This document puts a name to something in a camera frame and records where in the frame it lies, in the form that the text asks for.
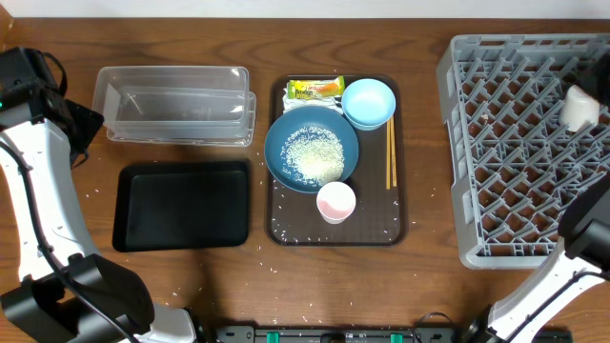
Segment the pink cup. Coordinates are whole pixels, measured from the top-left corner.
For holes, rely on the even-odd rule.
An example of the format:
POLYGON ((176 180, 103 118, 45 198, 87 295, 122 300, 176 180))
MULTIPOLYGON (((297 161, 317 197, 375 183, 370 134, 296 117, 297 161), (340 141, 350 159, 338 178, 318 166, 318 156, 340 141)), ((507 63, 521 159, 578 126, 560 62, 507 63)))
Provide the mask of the pink cup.
POLYGON ((356 195, 342 182, 324 185, 316 196, 316 206, 322 218, 329 224, 340 224, 355 210, 356 195))

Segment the cream white cup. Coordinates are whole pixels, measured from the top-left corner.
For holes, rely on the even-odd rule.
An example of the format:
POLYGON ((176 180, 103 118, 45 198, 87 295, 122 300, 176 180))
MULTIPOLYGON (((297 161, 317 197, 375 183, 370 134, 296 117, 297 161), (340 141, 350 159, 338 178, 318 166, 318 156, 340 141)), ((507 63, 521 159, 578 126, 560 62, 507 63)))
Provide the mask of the cream white cup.
POLYGON ((597 126, 599 118, 600 103, 581 87, 571 86, 560 110, 560 124, 570 132, 578 132, 589 126, 597 126))

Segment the light blue bowl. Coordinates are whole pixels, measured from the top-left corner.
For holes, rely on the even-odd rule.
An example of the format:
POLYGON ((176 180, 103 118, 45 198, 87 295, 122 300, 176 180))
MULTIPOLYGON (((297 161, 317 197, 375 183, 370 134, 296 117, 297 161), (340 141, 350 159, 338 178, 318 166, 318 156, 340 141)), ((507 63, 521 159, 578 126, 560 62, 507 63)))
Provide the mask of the light blue bowl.
POLYGON ((343 92, 341 107, 347 120, 361 131, 383 126, 395 113, 397 100, 384 82, 363 78, 352 82, 343 92))

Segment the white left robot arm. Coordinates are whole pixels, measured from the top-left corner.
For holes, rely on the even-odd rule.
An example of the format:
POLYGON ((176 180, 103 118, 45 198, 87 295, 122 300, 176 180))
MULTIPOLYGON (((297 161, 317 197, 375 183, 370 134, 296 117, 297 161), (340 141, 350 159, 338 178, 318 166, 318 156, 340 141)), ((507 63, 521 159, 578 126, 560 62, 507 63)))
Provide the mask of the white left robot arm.
POLYGON ((101 256, 71 177, 103 116, 66 99, 48 52, 1 54, 1 169, 20 238, 19 287, 1 309, 37 342, 194 342, 188 311, 153 304, 142 279, 101 256))

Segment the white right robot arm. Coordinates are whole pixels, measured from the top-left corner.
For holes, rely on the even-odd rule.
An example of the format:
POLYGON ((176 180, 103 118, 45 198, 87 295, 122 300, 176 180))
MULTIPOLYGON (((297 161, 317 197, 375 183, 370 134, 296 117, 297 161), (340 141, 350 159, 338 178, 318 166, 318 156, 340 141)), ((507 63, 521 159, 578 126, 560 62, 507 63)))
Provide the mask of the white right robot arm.
POLYGON ((458 224, 529 277, 464 330, 464 342, 531 342, 581 293, 609 278, 609 57, 458 62, 458 224))

